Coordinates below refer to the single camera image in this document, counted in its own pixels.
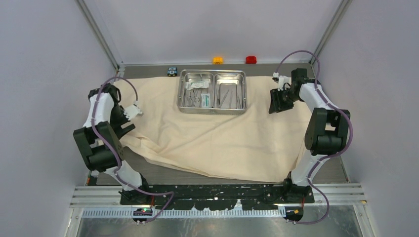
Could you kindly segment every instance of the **cream fabric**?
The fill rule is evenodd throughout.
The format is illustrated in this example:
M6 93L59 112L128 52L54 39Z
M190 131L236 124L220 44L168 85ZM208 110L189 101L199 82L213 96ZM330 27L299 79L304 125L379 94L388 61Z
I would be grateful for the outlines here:
M311 113L303 102L268 114L270 77L247 77L248 109L240 116L191 115L176 105L179 78L131 79L137 88L142 117L121 139L152 164L210 177L266 182L282 181L296 163ZM124 81L121 105L135 100Z

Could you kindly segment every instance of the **metal plate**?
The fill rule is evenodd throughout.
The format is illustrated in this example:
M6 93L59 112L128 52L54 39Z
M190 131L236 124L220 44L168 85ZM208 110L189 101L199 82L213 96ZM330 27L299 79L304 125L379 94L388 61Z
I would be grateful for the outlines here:
M319 219L325 206L304 207L302 221ZM352 206L331 206L316 225L293 225L282 217L162 218L136 225L131 218L82 218L78 237L361 237Z
M136 207L96 207L84 208L83 218L134 218ZM154 217L160 210L152 207L153 214L144 218ZM245 217L285 217L285 207L279 206L275 210L242 210L241 207L235 207L233 210L164 210L159 219L172 218L245 218Z
M215 75L215 107L219 109L241 110L243 101L244 78L241 74Z
M191 82L208 81L208 88L187 89ZM202 94L210 102L203 106ZM187 114L239 115L247 108L246 74L228 70L183 70L180 73L177 106Z

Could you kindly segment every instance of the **gray wall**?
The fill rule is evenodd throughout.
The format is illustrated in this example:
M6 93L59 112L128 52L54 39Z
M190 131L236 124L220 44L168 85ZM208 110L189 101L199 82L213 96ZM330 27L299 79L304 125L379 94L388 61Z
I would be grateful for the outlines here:
M63 236L87 173L72 131L113 74L102 51L73 0L1 1L1 236Z
M418 236L419 1L356 0L320 56L320 80L349 109L343 161L361 182L378 236Z
M340 0L89 0L125 64L278 63L315 50ZM308 62L296 54L288 62Z

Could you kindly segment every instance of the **gray surface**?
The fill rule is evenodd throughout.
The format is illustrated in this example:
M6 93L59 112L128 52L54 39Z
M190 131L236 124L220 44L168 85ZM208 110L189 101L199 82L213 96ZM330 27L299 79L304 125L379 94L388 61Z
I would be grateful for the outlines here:
M319 219L325 206L304 208L303 221ZM158 219L135 225L132 219L82 218L78 237L361 237L352 206L331 206L329 217L316 225L286 223L283 218Z
M200 174L170 169L148 163L143 157L129 148L124 148L126 161L131 167L140 172L149 184L250 184L261 183L255 181L209 178ZM340 159L326 162L314 177L315 183L346 183ZM99 185L116 185L118 182L110 175L100 173L97 179Z
M379 237L419 236L418 9L417 0L353 1L320 56L323 89L351 112L342 158Z
M125 68L124 78L153 78L166 77L169 67L177 67L178 75L184 69L203 69L203 70L239 70L244 71L247 77L269 76L274 73L277 63L275 64L223 64L223 65L169 65L169 66L127 66ZM308 63L284 63L280 68L280 74L291 76L291 71L297 67L306 68L308 76L314 77L310 64Z
M206 69L206 70L241 70L246 76L272 76L278 64L224 64L224 65L173 65L180 72L183 69ZM313 77L311 67L305 64L283 64L281 75L291 76L291 71L297 67L307 68L308 76ZM131 66L125 70L125 78L151 78L167 76L168 66ZM125 159L135 170L144 175L150 184L243 184L260 183L245 180L209 178L203 175L189 173L174 169L161 167L148 163L143 157L125 148ZM340 158L331 159L326 162L317 175L315 183L346 183ZM118 184L111 176L99 174L97 184L110 185Z

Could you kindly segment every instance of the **stainless steel tray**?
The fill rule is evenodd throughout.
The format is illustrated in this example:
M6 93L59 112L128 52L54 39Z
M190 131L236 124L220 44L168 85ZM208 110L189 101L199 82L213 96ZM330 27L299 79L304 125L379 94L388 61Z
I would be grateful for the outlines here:
M208 88L187 88L188 83L204 81ZM228 70L183 70L177 106L187 114L243 114L247 108L246 74Z

